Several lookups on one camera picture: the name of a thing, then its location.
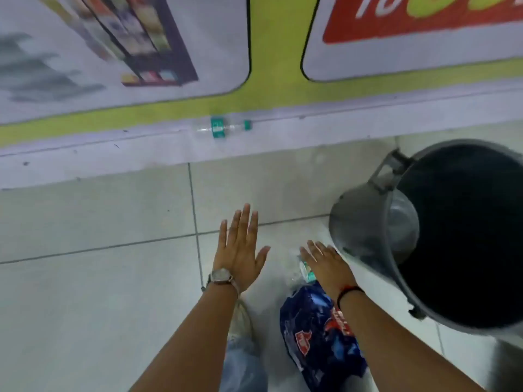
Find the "wristwatch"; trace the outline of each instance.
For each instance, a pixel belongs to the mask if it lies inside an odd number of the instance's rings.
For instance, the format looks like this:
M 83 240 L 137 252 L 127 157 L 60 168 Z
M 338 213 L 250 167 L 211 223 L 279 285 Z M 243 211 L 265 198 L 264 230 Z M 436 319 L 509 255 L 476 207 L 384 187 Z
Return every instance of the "wristwatch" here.
M 236 291 L 238 292 L 238 296 L 240 295 L 239 286 L 234 280 L 233 276 L 229 272 L 229 270 L 226 270 L 225 268 L 220 268 L 219 270 L 214 270 L 209 274 L 209 278 L 207 279 L 207 286 L 209 286 L 209 283 L 216 283 L 217 285 L 224 285 L 226 283 L 230 283 L 234 286 Z

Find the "black bracelet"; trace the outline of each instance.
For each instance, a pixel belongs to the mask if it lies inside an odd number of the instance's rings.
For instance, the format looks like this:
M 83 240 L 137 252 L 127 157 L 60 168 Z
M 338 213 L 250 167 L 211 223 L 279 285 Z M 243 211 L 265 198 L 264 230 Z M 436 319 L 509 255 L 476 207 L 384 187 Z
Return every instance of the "black bracelet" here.
M 341 293 L 339 294 L 338 296 L 338 299 L 336 300 L 336 303 L 338 305 L 338 308 L 341 310 L 342 307 L 341 305 L 339 304 L 339 302 L 342 300 L 343 296 L 345 296 L 347 293 L 349 292 L 354 292 L 354 291 L 358 291 L 358 292 L 362 292 L 363 294 L 365 294 L 365 292 L 363 291 L 362 288 L 360 288 L 359 286 L 352 286 L 352 287 L 346 287 L 345 289 L 343 289 L 341 291 Z

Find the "yellow border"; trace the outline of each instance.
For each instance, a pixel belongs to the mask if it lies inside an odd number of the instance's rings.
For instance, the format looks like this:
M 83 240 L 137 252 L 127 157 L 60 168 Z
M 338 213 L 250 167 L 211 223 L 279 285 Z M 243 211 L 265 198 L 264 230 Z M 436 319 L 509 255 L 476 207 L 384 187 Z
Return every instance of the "yellow border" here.
M 166 120 L 340 101 L 523 75 L 523 59 L 311 82 L 300 69 L 317 0 L 251 0 L 251 75 L 238 90 L 198 99 L 79 112 L 0 127 L 0 146 Z

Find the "watch face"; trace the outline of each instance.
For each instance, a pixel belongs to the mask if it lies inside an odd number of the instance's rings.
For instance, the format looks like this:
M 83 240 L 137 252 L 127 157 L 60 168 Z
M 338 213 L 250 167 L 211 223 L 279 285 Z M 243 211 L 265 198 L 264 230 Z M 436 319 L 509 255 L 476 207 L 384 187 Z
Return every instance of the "watch face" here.
M 230 277 L 231 273 L 224 268 L 212 272 L 212 279 L 214 282 L 227 282 Z

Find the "forearm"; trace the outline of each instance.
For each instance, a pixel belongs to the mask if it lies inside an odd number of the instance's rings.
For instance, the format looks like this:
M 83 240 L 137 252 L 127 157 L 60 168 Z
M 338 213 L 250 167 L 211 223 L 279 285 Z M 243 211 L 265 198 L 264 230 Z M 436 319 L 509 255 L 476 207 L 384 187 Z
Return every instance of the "forearm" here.
M 483 391 L 361 292 L 341 303 L 380 392 Z
M 217 392 L 237 297 L 230 284 L 210 284 L 131 392 Z

